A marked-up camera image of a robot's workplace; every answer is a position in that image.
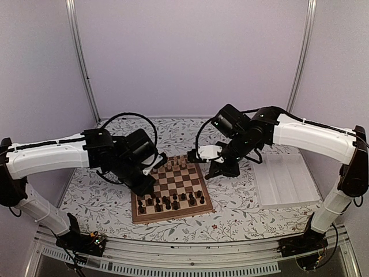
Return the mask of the wooden chess board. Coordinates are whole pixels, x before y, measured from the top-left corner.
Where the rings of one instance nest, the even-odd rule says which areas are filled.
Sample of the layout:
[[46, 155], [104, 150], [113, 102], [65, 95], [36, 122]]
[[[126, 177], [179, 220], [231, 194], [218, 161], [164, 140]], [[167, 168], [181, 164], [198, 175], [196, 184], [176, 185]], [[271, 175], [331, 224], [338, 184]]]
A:
[[[203, 215], [214, 212], [213, 204], [210, 199], [205, 179], [202, 175], [202, 171], [197, 163], [191, 163], [193, 166], [188, 170], [171, 171], [167, 173], [150, 173], [155, 178], [156, 182], [153, 186], [154, 191], [152, 195], [144, 195], [138, 197], [135, 194], [131, 194], [131, 208], [132, 208], [132, 222], [134, 224], [149, 224], [156, 223], [170, 219], [181, 219], [190, 216]], [[205, 197], [205, 203], [200, 204], [200, 197], [196, 196], [196, 192], [200, 190], [201, 196]], [[195, 205], [189, 205], [189, 193], [192, 192], [195, 198]], [[178, 199], [173, 199], [173, 194], [177, 194]], [[181, 199], [181, 194], [186, 195], [186, 199]], [[171, 202], [171, 209], [166, 209], [165, 202], [162, 201], [162, 197], [166, 196], [167, 200]], [[152, 198], [153, 206], [155, 209], [156, 198], [160, 199], [161, 212], [146, 212], [146, 202], [148, 198]], [[140, 214], [138, 211], [138, 200], [143, 203], [145, 213]], [[173, 201], [178, 202], [179, 208], [174, 210], [172, 207]]]

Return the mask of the dark king piece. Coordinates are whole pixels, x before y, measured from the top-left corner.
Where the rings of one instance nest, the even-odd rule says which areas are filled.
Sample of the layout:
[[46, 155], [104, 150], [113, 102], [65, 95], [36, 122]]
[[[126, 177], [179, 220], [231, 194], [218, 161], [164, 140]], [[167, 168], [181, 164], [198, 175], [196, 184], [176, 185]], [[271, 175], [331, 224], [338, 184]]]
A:
[[173, 207], [174, 210], [177, 210], [179, 208], [178, 202], [177, 201], [173, 201], [172, 207]]

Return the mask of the dark rook corner piece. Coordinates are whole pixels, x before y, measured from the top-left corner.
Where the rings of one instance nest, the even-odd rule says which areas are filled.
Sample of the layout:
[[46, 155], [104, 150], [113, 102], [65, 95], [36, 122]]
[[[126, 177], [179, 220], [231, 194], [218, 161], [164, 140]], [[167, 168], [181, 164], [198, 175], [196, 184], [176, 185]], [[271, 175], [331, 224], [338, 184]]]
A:
[[139, 206], [138, 211], [139, 211], [140, 214], [144, 214], [145, 213], [145, 209], [142, 206]]

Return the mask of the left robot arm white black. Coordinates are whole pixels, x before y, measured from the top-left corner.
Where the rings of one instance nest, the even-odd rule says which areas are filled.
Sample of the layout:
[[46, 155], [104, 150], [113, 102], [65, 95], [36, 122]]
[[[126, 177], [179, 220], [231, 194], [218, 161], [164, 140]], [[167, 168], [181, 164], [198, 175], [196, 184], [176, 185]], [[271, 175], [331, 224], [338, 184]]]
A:
[[48, 227], [73, 250], [86, 242], [74, 216], [43, 198], [29, 183], [30, 175], [64, 169], [99, 169], [111, 173], [118, 184], [142, 196], [153, 192], [151, 169], [164, 158], [143, 129], [128, 136], [113, 136], [106, 129], [88, 129], [69, 137], [20, 144], [1, 141], [1, 205], [14, 207]]

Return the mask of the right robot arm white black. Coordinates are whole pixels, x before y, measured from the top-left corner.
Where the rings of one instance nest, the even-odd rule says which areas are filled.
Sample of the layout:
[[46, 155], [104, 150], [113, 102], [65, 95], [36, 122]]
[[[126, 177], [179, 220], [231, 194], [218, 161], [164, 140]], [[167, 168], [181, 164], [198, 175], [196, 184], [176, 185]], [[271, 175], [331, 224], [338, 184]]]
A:
[[350, 203], [368, 191], [368, 144], [361, 126], [343, 129], [299, 118], [280, 107], [258, 108], [252, 117], [226, 104], [211, 124], [230, 142], [225, 146], [197, 147], [198, 158], [211, 163], [209, 178], [233, 177], [233, 169], [251, 151], [264, 145], [287, 145], [327, 156], [341, 163], [337, 184], [315, 212], [298, 240], [298, 247], [311, 251], [320, 243], [320, 234], [341, 215]]

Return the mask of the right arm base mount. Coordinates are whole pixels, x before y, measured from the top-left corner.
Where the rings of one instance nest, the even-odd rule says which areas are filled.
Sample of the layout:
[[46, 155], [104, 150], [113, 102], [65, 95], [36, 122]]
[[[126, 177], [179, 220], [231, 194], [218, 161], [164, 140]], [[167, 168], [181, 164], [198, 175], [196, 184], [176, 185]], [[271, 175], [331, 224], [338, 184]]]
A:
[[276, 251], [281, 253], [282, 257], [302, 254], [296, 259], [298, 266], [305, 271], [311, 271], [320, 265], [325, 257], [327, 246], [325, 233], [308, 229], [301, 235], [278, 240]]

